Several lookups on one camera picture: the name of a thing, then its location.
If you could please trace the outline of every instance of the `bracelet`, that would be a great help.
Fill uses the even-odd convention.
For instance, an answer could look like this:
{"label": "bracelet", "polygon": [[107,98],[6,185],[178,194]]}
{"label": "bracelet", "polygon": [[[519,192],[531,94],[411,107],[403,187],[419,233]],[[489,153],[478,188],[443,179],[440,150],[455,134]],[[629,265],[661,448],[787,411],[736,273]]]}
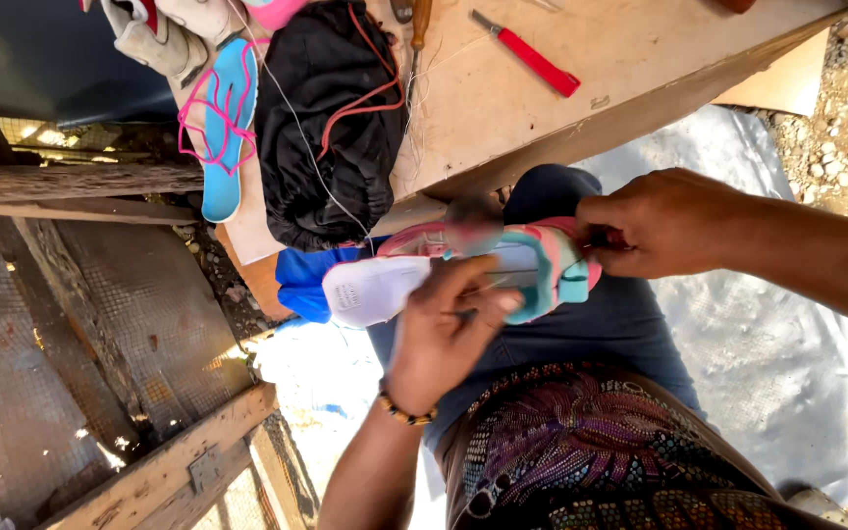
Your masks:
{"label": "bracelet", "polygon": [[387,410],[392,418],[406,425],[426,425],[433,422],[434,418],[437,417],[437,407],[432,408],[430,412],[423,416],[413,416],[398,408],[388,397],[388,391],[384,389],[384,380],[382,380],[381,391],[378,392],[378,399],[375,401],[381,404],[382,408]]}

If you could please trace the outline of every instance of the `man's right hand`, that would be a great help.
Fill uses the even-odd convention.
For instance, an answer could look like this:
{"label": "man's right hand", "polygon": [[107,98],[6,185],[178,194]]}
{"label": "man's right hand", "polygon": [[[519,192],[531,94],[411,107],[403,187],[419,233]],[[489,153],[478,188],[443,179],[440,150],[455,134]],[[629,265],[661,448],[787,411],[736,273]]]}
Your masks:
{"label": "man's right hand", "polygon": [[628,249],[587,247],[614,276],[660,278],[726,268],[750,230],[760,198],[684,169],[655,171],[608,196],[578,203],[579,245],[590,242],[591,225],[624,233]]}

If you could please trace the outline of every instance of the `wooden workbench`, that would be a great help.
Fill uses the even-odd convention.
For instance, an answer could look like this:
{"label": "wooden workbench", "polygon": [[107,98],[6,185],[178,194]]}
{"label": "wooden workbench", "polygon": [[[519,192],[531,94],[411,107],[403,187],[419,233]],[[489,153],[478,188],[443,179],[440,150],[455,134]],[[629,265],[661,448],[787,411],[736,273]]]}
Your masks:
{"label": "wooden workbench", "polygon": [[[765,70],[844,8],[841,0],[760,0],[735,15],[710,0],[566,4],[552,13],[523,0],[434,1],[410,131],[391,175],[396,205],[375,233],[439,217],[432,199],[512,184],[537,164],[572,163],[672,123]],[[473,8],[582,86],[569,99],[549,90],[470,20]],[[369,11],[398,36],[404,75],[410,25],[398,25],[388,0],[369,0]],[[181,105],[186,90],[174,92]],[[273,260],[251,258],[283,247],[265,230],[255,159],[241,172],[245,197],[226,235],[254,296],[270,306],[275,292],[257,285],[270,283]]]}

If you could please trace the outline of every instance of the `sneaker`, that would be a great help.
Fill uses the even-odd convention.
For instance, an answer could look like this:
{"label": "sneaker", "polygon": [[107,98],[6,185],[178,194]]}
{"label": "sneaker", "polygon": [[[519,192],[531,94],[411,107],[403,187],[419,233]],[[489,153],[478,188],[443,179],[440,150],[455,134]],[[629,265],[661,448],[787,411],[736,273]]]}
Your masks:
{"label": "sneaker", "polygon": [[176,24],[207,39],[220,50],[244,30],[248,13],[238,0],[157,0]]}
{"label": "sneaker", "polygon": [[117,40],[113,46],[182,88],[208,60],[205,42],[159,11],[153,0],[101,0]]}
{"label": "sneaker", "polygon": [[[494,287],[517,289],[523,307],[506,322],[537,319],[565,302],[580,303],[600,279],[574,244],[574,218],[555,217],[511,224],[490,251],[499,259],[488,275]],[[375,258],[339,263],[326,273],[322,288],[333,316],[356,327],[387,321],[407,305],[408,296],[430,274],[432,259],[455,256],[442,222],[407,228],[382,244]]]}

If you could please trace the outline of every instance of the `black cloth bag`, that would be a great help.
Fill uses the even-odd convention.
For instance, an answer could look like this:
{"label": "black cloth bag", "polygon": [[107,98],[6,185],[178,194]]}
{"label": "black cloth bag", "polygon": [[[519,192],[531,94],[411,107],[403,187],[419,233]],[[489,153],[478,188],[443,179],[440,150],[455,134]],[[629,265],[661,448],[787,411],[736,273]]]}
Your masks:
{"label": "black cloth bag", "polygon": [[[355,18],[382,58],[360,34]],[[398,67],[387,37],[366,17],[364,2],[331,0],[306,5],[274,33],[266,64],[300,118],[309,149],[318,157],[330,116],[394,79]],[[357,108],[400,102],[399,84],[372,96]],[[254,131],[270,233],[284,245],[311,252],[360,241],[394,202],[391,173],[408,122],[405,105],[344,116],[335,122],[330,148],[318,160],[316,174],[293,114],[273,80],[261,72]]]}

